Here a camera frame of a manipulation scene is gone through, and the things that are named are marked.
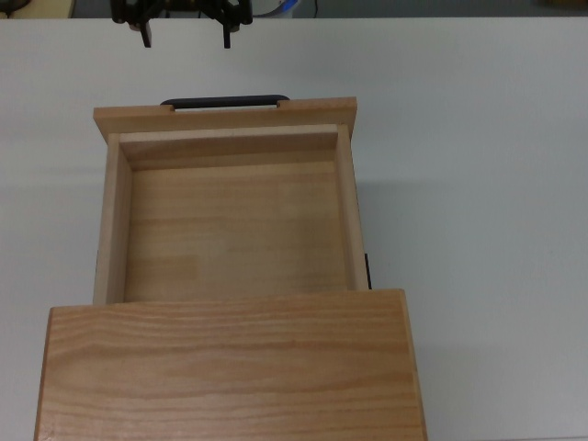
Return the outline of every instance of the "white tabletop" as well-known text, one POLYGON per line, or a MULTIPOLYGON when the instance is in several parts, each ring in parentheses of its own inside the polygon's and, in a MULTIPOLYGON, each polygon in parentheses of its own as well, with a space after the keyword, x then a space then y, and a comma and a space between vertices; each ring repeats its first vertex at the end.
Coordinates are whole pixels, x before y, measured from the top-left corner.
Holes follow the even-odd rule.
POLYGON ((375 288, 404 288, 431 441, 588 437, 582 18, 0 26, 0 431, 32 437, 49 307, 92 299, 92 108, 357 96, 375 288))

